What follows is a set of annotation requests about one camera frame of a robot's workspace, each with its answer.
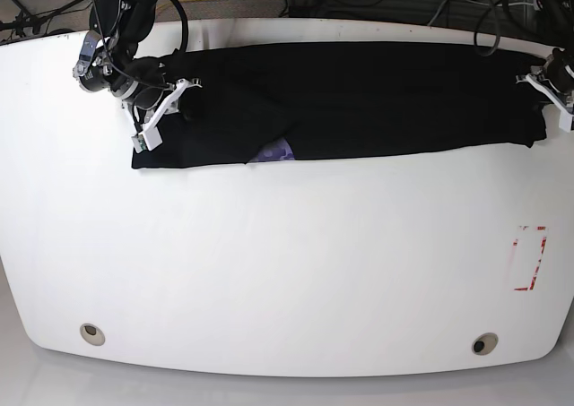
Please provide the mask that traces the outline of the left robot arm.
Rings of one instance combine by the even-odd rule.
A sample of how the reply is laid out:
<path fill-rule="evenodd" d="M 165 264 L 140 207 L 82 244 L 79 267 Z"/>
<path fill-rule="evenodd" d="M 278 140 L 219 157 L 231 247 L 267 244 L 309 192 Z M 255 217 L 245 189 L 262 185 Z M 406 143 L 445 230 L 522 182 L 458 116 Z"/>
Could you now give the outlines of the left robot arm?
<path fill-rule="evenodd" d="M 573 131 L 573 0 L 535 0 L 539 13 L 529 37 L 552 44 L 542 65 L 517 78 L 542 93 L 559 111 L 559 128 Z"/>

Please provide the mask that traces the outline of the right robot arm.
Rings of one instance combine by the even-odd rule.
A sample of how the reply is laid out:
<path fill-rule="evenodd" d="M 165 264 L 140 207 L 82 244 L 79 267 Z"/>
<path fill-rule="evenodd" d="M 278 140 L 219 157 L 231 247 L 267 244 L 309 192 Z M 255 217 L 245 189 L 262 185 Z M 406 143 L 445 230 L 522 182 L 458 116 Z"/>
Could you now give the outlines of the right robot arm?
<path fill-rule="evenodd" d="M 198 78 L 185 78 L 174 69 L 184 59 L 189 41 L 187 14 L 179 0 L 169 0 L 181 23 L 180 45 L 160 59 L 136 56 L 151 33 L 158 0 L 92 0 L 90 30 L 85 34 L 73 76 L 94 93 L 109 91 L 121 101 L 133 124 L 135 151 L 153 151 L 162 144 L 158 125 L 180 111 L 180 98 L 202 87 Z"/>

